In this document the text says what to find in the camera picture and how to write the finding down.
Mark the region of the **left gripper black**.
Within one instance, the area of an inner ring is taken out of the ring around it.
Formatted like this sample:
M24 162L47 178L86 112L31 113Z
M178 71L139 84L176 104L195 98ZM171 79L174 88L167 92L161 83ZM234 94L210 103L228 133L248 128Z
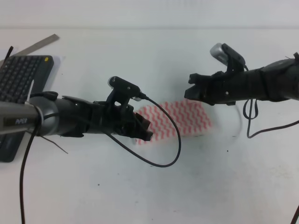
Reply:
M103 101L92 103L80 100L79 106L80 137L83 137L85 133L109 133L150 141L153 136L153 132L147 131L150 121L142 115L134 113L134 108L131 105L116 106Z

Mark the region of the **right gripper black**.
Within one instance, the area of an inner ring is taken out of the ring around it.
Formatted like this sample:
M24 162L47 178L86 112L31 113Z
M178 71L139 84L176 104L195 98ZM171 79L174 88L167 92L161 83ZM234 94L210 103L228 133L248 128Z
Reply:
M216 72L211 76L191 74L189 84L193 86L185 91L184 98L207 103L209 105L233 105L236 101L252 97L249 76L252 71Z

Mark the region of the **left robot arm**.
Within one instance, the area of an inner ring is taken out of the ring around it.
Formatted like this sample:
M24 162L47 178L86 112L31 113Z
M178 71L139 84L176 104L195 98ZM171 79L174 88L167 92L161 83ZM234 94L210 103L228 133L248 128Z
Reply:
M37 136L60 135L81 138L85 133L117 134L151 140L150 122L125 103L111 99L88 102L75 97L58 98L56 92L42 92L25 104L1 102L0 133L37 130Z

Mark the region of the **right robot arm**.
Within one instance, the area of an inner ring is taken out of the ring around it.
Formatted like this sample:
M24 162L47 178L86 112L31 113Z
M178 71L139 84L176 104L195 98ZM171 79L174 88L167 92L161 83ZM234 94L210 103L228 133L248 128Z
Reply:
M211 76L191 74L184 97L209 105L235 105L256 99L281 102L299 99L299 54L248 71L216 72Z

